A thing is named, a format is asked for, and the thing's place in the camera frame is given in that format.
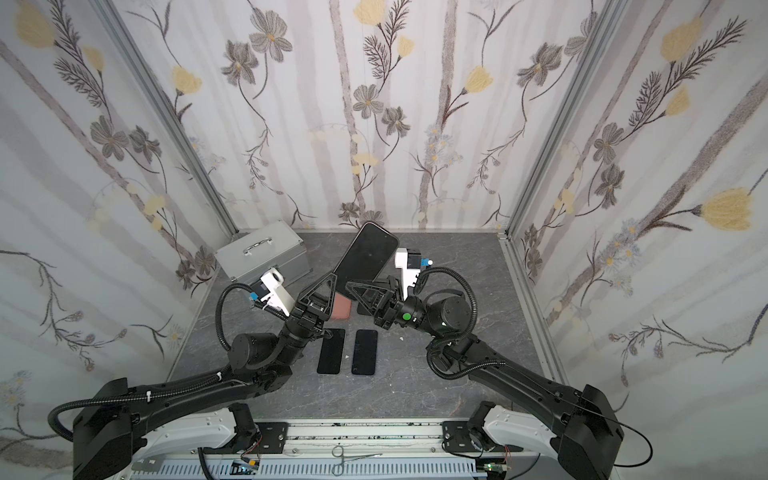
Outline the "pink phone case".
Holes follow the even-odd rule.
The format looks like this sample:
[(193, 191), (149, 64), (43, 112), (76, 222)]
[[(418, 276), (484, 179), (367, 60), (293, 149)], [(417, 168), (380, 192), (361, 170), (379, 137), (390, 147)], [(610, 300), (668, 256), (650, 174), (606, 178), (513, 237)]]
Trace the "pink phone case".
[(336, 294), (331, 314), (332, 320), (348, 320), (351, 316), (352, 301), (341, 294)]

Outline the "black phone with silver edge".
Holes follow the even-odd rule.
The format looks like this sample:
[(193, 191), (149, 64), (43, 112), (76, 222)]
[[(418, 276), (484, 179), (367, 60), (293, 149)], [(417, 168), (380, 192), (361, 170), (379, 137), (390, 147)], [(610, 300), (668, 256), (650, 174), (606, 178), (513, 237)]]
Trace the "black phone with silver edge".
[(346, 331), (330, 328), (323, 334), (316, 372), (321, 375), (337, 375), (341, 370)]

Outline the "black phone case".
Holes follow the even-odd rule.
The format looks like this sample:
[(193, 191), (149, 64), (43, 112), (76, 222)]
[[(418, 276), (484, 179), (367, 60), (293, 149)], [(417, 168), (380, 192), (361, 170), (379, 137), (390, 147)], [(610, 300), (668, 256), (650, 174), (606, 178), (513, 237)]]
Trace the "black phone case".
[(374, 316), (374, 311), (371, 310), (370, 302), (366, 300), (357, 302), (357, 313), (363, 316)]

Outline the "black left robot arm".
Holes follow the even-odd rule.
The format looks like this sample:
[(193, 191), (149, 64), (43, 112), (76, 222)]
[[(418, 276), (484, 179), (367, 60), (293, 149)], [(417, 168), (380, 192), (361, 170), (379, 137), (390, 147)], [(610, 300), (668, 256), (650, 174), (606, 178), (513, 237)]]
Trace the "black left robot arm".
[(234, 290), (253, 291), (247, 284), (232, 283), (221, 292), (214, 315), (217, 339), (228, 357), (225, 366), (178, 381), (134, 387), (119, 378), (90, 399), (54, 407), (47, 421), (73, 446), (74, 478), (106, 479), (148, 446), (151, 431), (191, 414), (280, 389), (307, 344), (325, 337), (336, 283), (336, 275), (329, 272), (305, 288), (289, 312), (267, 307), (267, 313), (283, 322), (278, 334), (243, 333), (229, 341), (222, 318), (226, 298)]

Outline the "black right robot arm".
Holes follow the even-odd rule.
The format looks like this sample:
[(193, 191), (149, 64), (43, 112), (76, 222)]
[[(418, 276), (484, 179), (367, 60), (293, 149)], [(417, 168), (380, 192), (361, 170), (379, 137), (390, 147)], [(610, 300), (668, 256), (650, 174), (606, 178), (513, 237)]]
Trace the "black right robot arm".
[(574, 479), (607, 479), (629, 425), (619, 421), (606, 395), (549, 380), (503, 357), (473, 332), (478, 301), (469, 282), (447, 267), (429, 267), (414, 286), (397, 278), (351, 280), (347, 292), (375, 324), (394, 324), (427, 333), (429, 369), (443, 380), (464, 377), (523, 407), (552, 434), (540, 451), (557, 459)]

